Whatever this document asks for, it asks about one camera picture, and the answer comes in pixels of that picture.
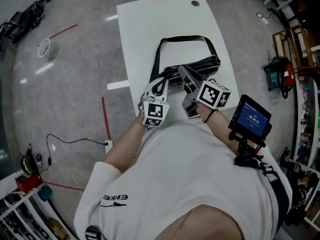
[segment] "white marker cube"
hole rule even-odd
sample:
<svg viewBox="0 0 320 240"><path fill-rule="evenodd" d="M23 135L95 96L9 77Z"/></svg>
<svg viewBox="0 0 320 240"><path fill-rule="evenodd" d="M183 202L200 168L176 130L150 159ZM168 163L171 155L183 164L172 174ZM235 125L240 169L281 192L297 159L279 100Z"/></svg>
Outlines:
<svg viewBox="0 0 320 240"><path fill-rule="evenodd" d="M161 126L166 118L169 107L169 103L165 101L143 101L141 109L142 124L149 127Z"/></svg>
<svg viewBox="0 0 320 240"><path fill-rule="evenodd" d="M230 94L231 90L218 82L203 81L196 100L209 108L218 110L226 105Z"/></svg>

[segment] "red box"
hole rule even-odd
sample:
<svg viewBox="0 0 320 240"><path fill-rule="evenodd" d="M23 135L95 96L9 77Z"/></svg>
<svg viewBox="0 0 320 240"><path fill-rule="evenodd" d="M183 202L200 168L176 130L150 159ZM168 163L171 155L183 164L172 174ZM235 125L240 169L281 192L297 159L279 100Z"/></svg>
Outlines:
<svg viewBox="0 0 320 240"><path fill-rule="evenodd" d="M15 182L18 189L27 194L30 190L39 186L42 183L42 179L39 174L33 174L30 177L21 175L15 179Z"/></svg>

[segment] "round cable hole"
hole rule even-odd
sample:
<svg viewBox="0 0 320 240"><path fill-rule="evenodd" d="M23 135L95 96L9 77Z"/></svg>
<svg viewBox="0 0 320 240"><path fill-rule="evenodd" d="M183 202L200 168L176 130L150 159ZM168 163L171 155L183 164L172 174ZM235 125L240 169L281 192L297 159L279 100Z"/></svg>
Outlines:
<svg viewBox="0 0 320 240"><path fill-rule="evenodd" d="M191 1L191 4L193 6L196 6L196 7L200 5L200 3L198 1L195 1L195 0Z"/></svg>

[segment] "silver chain necklace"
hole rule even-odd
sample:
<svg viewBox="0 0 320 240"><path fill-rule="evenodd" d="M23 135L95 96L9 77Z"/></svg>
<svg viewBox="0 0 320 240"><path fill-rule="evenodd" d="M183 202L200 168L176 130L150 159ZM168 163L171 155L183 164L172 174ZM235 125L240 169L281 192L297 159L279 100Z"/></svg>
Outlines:
<svg viewBox="0 0 320 240"><path fill-rule="evenodd" d="M184 220L182 221L181 225L180 225L179 228L176 230L176 232L175 232L172 240L175 240L175 239L177 238L177 236L179 235L181 229L184 227L185 223L187 222L187 220L189 219L190 215L194 212L195 209L196 209L196 207L193 208L193 209L191 209L191 210L187 213L187 215L185 216L185 218L184 218Z"/></svg>

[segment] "table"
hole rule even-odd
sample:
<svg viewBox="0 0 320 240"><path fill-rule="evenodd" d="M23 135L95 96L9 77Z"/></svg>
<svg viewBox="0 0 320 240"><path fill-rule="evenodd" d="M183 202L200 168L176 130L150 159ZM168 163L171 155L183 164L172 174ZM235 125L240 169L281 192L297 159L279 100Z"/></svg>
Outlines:
<svg viewBox="0 0 320 240"><path fill-rule="evenodd" d="M191 4L198 1L199 6ZM206 0L140 0L117 6L118 22L126 73L135 114L137 104L149 83L157 47L162 38L200 35L209 38L221 60L214 78L231 90L224 109L239 103L239 93L228 51L219 27ZM160 70L195 62L210 56L204 40L164 43L160 53ZM170 109L166 122L187 118L182 107L186 92L170 88Z"/></svg>

